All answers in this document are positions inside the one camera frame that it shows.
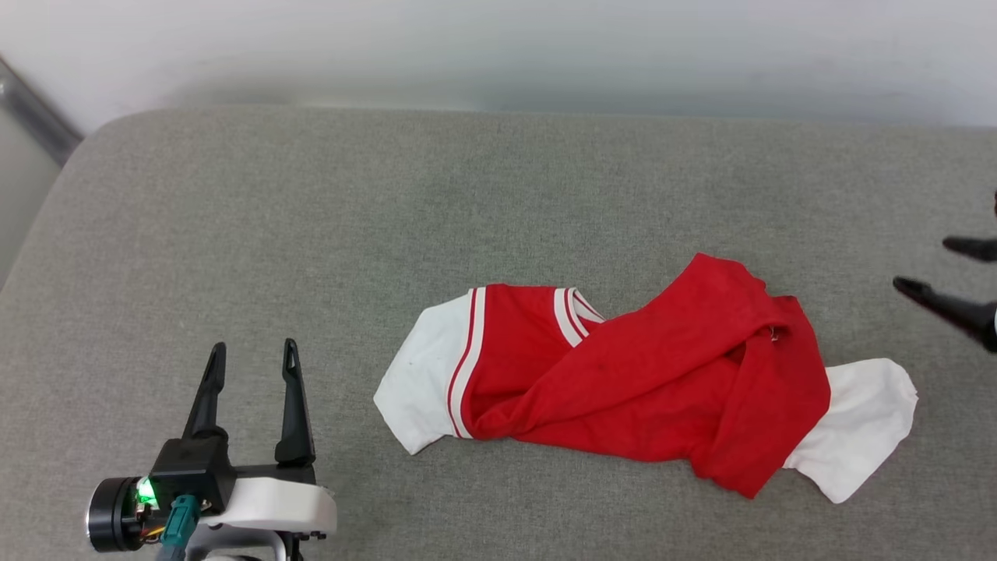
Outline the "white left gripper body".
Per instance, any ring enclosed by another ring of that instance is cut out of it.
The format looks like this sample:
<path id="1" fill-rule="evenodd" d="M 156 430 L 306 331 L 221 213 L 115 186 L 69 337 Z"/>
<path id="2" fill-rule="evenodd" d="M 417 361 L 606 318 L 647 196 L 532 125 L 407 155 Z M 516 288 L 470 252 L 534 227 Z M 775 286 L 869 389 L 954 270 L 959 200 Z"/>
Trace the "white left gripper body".
<path id="1" fill-rule="evenodd" d="M 240 477 L 227 508 L 203 502 L 171 514 L 167 491 L 149 476 L 101 482 L 86 508 L 86 538 L 100 553 L 160 547 L 157 560 L 247 560 L 242 549 L 268 549 L 275 560 L 301 560 L 301 543 L 337 532 L 331 492 L 284 478 Z"/>

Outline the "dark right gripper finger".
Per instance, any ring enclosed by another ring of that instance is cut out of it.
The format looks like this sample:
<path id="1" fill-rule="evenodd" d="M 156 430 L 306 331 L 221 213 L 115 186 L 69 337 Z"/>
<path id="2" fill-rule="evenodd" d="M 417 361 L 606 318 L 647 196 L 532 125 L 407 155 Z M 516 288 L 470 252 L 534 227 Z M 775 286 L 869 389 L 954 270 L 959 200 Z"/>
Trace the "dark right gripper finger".
<path id="1" fill-rule="evenodd" d="M 982 345 L 996 352 L 996 302 L 970 302 L 937 292 L 930 284 L 909 277 L 894 277 L 893 287 L 916 305 L 929 310 Z"/>
<path id="2" fill-rule="evenodd" d="M 942 245 L 948 251 L 982 263 L 997 262 L 997 238 L 946 237 Z"/>

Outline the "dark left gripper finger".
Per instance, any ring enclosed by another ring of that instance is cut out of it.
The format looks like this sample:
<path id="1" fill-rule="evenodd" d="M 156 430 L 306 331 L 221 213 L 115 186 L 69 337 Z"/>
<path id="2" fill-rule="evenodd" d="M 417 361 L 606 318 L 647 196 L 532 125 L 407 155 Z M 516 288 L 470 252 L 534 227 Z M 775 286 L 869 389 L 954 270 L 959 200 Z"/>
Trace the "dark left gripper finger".
<path id="1" fill-rule="evenodd" d="M 315 444 L 299 352 L 292 338 L 285 340 L 281 373 L 285 382 L 284 419 L 275 460 L 282 468 L 310 468 L 315 461 Z"/>
<path id="2" fill-rule="evenodd" d="M 226 371 L 227 345 L 224 342 L 217 342 L 211 348 L 209 360 L 204 367 L 195 401 L 186 419 L 182 439 L 220 437 L 227 440 L 227 431 L 217 424 L 218 397 L 224 390 Z"/>

